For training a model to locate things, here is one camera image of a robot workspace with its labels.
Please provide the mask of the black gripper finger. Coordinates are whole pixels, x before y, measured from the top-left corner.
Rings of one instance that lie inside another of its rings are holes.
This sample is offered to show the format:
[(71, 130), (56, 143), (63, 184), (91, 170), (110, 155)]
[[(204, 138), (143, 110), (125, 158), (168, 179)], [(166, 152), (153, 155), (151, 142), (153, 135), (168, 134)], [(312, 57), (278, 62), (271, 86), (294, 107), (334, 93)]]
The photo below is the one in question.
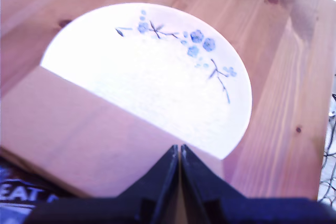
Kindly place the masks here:
[(128, 213), (117, 223), (169, 223), (178, 185), (179, 150), (172, 145), (154, 166), (118, 196)]
[(187, 146), (181, 146), (183, 197), (188, 223), (239, 223), (229, 211), (246, 199), (213, 173)]

